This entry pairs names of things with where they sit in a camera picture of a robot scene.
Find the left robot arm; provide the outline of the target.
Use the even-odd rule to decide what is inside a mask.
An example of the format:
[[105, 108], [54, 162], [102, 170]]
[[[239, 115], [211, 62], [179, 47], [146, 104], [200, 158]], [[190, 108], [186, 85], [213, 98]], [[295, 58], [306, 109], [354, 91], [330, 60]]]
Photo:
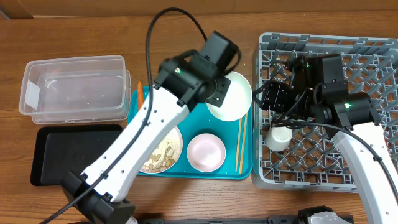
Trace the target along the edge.
[[44, 220], [49, 223], [75, 207], [92, 223], [136, 223], [135, 206], [126, 195], [139, 170], [164, 137], [199, 103], [220, 107], [230, 86], [226, 77], [241, 59], [239, 47], [214, 31], [204, 36], [201, 50], [190, 49], [164, 60], [152, 77], [150, 38], [157, 20], [167, 12], [187, 11], [170, 7], [157, 13], [146, 35], [146, 67], [149, 94], [133, 120], [115, 142], [77, 175], [68, 172], [61, 182], [68, 204]]

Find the white bowl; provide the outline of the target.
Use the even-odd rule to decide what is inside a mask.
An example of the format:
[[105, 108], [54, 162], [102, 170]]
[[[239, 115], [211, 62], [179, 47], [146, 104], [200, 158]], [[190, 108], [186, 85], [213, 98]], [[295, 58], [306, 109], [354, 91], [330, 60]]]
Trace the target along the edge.
[[223, 165], [226, 159], [226, 147], [214, 134], [199, 134], [187, 146], [187, 159], [197, 171], [213, 172]]
[[210, 113], [222, 121], [236, 121], [242, 118], [252, 104], [252, 88], [248, 80], [238, 72], [229, 73], [231, 80], [223, 104], [220, 107], [207, 103]]

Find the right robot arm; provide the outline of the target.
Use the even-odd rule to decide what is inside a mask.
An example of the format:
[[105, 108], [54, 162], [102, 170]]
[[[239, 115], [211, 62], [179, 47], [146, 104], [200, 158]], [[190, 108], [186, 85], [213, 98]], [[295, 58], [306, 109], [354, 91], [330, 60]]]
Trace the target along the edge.
[[283, 151], [293, 129], [325, 128], [353, 175], [368, 222], [397, 223], [397, 171], [371, 97], [349, 93], [340, 54], [300, 55], [285, 65], [291, 84], [269, 80], [253, 91], [260, 109], [280, 113], [270, 123], [266, 146]]

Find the white cup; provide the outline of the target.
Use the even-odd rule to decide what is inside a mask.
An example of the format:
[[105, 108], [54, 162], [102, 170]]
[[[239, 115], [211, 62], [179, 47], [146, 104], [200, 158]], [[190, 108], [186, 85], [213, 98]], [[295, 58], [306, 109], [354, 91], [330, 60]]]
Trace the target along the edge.
[[288, 148], [292, 139], [292, 130], [286, 127], [273, 127], [264, 138], [265, 145], [272, 151], [281, 152]]

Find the wooden chopstick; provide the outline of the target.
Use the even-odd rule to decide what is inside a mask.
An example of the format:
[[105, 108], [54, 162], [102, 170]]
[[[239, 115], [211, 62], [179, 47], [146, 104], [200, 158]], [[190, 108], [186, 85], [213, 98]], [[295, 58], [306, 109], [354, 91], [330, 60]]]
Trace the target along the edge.
[[242, 125], [242, 118], [239, 119], [239, 126], [238, 126], [238, 138], [237, 138], [237, 147], [236, 147], [236, 163], [235, 163], [235, 171], [238, 171], [238, 162], [239, 162], [239, 148], [240, 148], [240, 138], [241, 138], [241, 125]]
[[240, 157], [240, 164], [239, 164], [239, 175], [242, 174], [242, 170], [243, 170], [243, 159], [244, 159], [244, 148], [245, 148], [245, 144], [246, 144], [245, 142], [246, 142], [247, 124], [248, 124], [248, 114], [246, 113], [245, 118], [244, 118], [244, 129], [243, 129], [243, 140], [242, 140], [241, 157]]

